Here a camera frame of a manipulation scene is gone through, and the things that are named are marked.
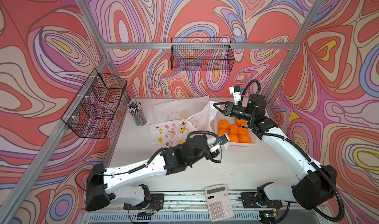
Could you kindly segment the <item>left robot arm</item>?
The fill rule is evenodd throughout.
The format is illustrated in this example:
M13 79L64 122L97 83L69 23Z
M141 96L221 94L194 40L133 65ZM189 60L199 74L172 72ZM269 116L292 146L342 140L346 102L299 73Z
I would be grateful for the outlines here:
M85 210L98 211L111 203L145 208L151 201L150 190L147 185L133 183L183 172L202 159L220 163L217 156L221 156L229 141L226 134L197 131L190 133L182 144L157 150L148 160L114 168L97 164L86 182Z

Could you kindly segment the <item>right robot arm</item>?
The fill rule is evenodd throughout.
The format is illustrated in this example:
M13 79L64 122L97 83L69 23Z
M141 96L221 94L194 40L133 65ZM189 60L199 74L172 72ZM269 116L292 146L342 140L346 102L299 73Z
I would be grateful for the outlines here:
M331 165L322 165L311 158L298 145L291 141L280 127L267 117L266 101L263 97L250 95L247 105L241 102L219 102L213 104L224 116L234 117L247 122L248 129L260 140L273 148L292 168L298 182L293 185L275 185L267 182L257 187L256 202L266 205L270 201L297 203L307 210L314 210L331 222L344 218L345 208L336 187L337 172ZM335 198L338 203L336 216L328 216L318 206Z

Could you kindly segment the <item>white printed plastic bag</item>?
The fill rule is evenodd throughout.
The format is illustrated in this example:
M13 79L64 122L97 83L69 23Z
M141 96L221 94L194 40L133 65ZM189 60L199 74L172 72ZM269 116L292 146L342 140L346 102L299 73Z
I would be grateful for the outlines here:
M190 132L200 130L213 132L211 122L218 113L214 104L214 101L209 101L202 111L186 119L151 124L149 129L153 144L158 148L171 148L184 143Z

